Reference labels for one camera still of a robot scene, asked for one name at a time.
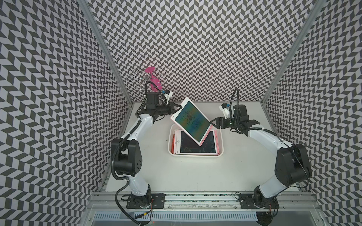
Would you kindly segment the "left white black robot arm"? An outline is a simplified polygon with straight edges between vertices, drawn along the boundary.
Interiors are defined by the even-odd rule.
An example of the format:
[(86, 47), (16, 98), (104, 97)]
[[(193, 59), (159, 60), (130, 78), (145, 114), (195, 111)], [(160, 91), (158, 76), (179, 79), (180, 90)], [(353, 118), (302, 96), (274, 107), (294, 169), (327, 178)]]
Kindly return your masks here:
[(172, 95), (169, 90), (146, 94), (135, 113), (136, 123), (121, 138), (111, 141), (111, 174), (115, 180), (126, 181), (131, 188), (130, 197), (142, 206), (151, 203), (151, 188), (137, 175), (142, 167), (140, 140), (158, 117), (172, 115), (182, 108), (170, 101)]

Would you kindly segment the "white plastic storage box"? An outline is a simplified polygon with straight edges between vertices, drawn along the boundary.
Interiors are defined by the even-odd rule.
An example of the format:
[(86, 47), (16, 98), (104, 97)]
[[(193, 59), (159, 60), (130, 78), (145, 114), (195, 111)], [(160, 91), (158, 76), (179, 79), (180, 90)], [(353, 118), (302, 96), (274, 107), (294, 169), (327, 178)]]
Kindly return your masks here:
[(219, 157), (223, 154), (221, 130), (212, 126), (205, 141), (199, 146), (177, 124), (173, 124), (169, 134), (168, 152), (176, 157)]

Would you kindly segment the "pink writing tablet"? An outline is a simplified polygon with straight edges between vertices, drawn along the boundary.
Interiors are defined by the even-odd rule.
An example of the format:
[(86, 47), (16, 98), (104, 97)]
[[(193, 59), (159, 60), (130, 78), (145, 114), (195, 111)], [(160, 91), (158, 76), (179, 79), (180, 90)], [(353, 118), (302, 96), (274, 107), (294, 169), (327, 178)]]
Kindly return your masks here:
[(171, 116), (171, 120), (193, 141), (202, 146), (212, 128), (210, 120), (207, 119), (189, 97), (182, 101), (181, 107), (180, 110)]
[(176, 130), (174, 132), (172, 142), (171, 154), (218, 156), (221, 153), (216, 130), (209, 131), (200, 146), (182, 130)]

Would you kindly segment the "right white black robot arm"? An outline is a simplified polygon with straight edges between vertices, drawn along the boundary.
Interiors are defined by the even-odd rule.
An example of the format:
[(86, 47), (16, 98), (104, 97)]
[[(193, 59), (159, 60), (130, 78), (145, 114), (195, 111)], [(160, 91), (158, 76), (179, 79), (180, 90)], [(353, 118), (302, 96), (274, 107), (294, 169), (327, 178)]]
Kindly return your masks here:
[(245, 105), (223, 103), (219, 109), (223, 116), (215, 118), (211, 124), (217, 129), (229, 128), (232, 132), (244, 134), (262, 144), (275, 156), (273, 175), (262, 185), (254, 189), (251, 197), (240, 195), (241, 202), (252, 201), (258, 209), (276, 207), (277, 195), (302, 181), (308, 182), (312, 176), (306, 148), (301, 144), (292, 144), (278, 137), (260, 122), (249, 118)]

